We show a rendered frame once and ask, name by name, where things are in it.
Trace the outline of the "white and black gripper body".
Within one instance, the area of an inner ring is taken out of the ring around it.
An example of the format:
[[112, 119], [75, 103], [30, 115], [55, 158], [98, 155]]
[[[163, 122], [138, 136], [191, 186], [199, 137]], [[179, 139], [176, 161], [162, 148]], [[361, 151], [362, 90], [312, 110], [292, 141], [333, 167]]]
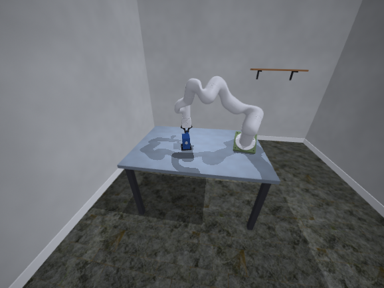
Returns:
[[181, 126], [182, 126], [182, 128], [190, 128], [191, 127], [191, 118], [188, 118], [188, 119], [182, 118]]

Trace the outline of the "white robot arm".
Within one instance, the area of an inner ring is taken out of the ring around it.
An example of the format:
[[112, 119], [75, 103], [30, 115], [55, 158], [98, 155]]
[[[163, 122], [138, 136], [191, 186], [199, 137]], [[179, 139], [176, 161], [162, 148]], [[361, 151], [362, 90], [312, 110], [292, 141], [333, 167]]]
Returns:
[[190, 105], [193, 103], [196, 93], [204, 104], [211, 104], [218, 94], [225, 109], [237, 115], [244, 113], [246, 117], [241, 127], [241, 134], [237, 135], [235, 142], [237, 147], [242, 150], [250, 150], [255, 146], [254, 136], [258, 132], [264, 115], [262, 109], [238, 101], [229, 92], [226, 82], [220, 76], [214, 76], [209, 80], [205, 89], [202, 89], [200, 80], [189, 79], [186, 83], [184, 98], [175, 104], [175, 113], [182, 113], [184, 119], [190, 118]]

